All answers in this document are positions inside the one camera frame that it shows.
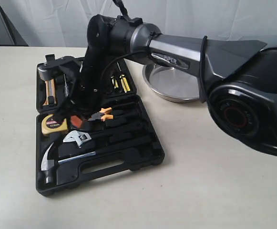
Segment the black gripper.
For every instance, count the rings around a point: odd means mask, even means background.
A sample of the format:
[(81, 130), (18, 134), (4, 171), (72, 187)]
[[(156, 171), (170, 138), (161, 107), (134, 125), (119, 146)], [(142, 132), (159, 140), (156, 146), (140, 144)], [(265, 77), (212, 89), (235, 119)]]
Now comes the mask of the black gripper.
[(87, 48), (76, 82), (71, 93), (54, 112), (54, 121), (62, 123), (65, 118), (71, 116), (70, 123), (76, 128), (81, 128), (86, 119), (77, 115), (89, 117), (99, 110), (104, 57), (104, 50)]

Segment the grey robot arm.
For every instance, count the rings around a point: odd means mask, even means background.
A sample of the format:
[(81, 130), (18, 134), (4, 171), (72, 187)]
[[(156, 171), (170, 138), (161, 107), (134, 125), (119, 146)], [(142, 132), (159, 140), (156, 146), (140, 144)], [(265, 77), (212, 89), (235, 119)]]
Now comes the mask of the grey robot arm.
[(83, 103), (93, 114), (100, 108), (102, 85), (110, 64), (128, 59), (173, 67), (198, 81), (199, 98), (216, 125), (256, 151), (277, 156), (277, 47), (259, 40), (218, 41), (162, 34), (141, 18), (93, 16), (79, 86), (54, 113), (67, 117)]

